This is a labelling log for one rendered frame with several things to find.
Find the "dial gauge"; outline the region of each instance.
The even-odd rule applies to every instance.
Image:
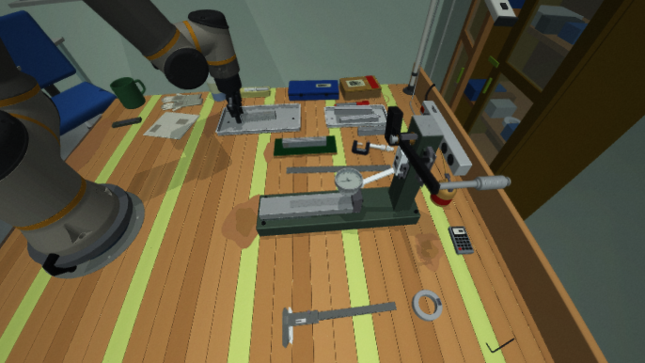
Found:
[[[358,170],[345,167],[336,173],[335,183],[341,194],[351,196],[363,186],[363,176]]]

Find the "metal ring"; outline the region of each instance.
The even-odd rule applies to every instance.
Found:
[[[423,310],[421,310],[421,307],[418,305],[418,301],[423,296],[433,300],[434,302],[433,314],[426,314]],[[412,310],[415,312],[415,314],[418,316],[419,319],[425,320],[426,322],[431,322],[441,315],[441,312],[444,310],[444,306],[443,304],[441,304],[441,299],[436,293],[431,292],[430,290],[421,290],[420,292],[417,292],[417,294],[415,295],[415,298],[412,300]]]

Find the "wooden table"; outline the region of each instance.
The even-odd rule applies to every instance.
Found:
[[[393,98],[370,101],[396,102],[409,124],[404,86],[389,87]],[[441,245],[421,193],[416,199],[421,218],[413,226],[361,229],[354,237],[340,231],[262,237],[248,248],[223,237],[225,219],[252,197],[253,182],[260,181],[265,194],[335,188],[332,173],[285,173],[290,166],[331,166],[333,156],[264,154],[265,147],[272,147],[266,142],[278,137],[327,135],[325,101],[299,102],[301,131],[270,136],[217,135],[225,103],[214,103],[207,117],[182,139],[172,140],[143,136],[164,113],[158,96],[147,100],[156,104],[132,141],[127,142],[132,126],[113,129],[111,124],[138,116],[144,107],[126,110],[115,102],[67,161],[95,181],[122,152],[106,182],[138,195],[146,208],[143,228],[129,249],[96,273],[65,280],[42,276],[17,230],[0,248],[0,332],[5,332],[0,345],[15,341],[0,348],[7,362],[101,362],[104,357],[126,362],[269,362],[269,357],[273,362],[373,362],[377,355],[388,363],[484,362],[485,355],[486,361],[500,361],[502,355],[513,363],[554,361],[468,192],[458,193],[444,211],[452,226],[466,226],[475,248],[464,261],[495,333],[491,348],[515,338],[494,355],[482,352],[474,327],[479,323],[471,322],[466,310],[472,304],[462,298],[448,263],[446,254],[454,251]],[[277,89],[275,103],[289,102],[287,89]],[[253,104],[264,99],[244,99],[244,105]],[[201,110],[194,106],[178,112]],[[383,144],[381,136],[358,137],[356,128],[340,134],[346,165],[392,163],[393,152],[351,153],[352,140]],[[432,172],[441,179],[449,169],[437,162]],[[358,262],[350,258],[350,248],[358,248]],[[411,309],[422,289],[444,302],[434,322],[420,320]],[[348,308],[361,302],[361,293],[370,304],[394,301],[397,310],[367,320],[299,326],[293,345],[282,347],[283,308]],[[421,305],[430,312],[427,301]]]

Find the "vernier caliper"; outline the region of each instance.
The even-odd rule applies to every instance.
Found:
[[[305,312],[293,312],[291,308],[282,309],[282,346],[287,348],[290,343],[293,344],[293,327],[298,325],[317,324],[321,320],[345,318],[348,316],[374,314],[396,310],[397,305],[394,302],[368,305],[357,308],[340,308],[337,310],[318,311],[311,310]]]

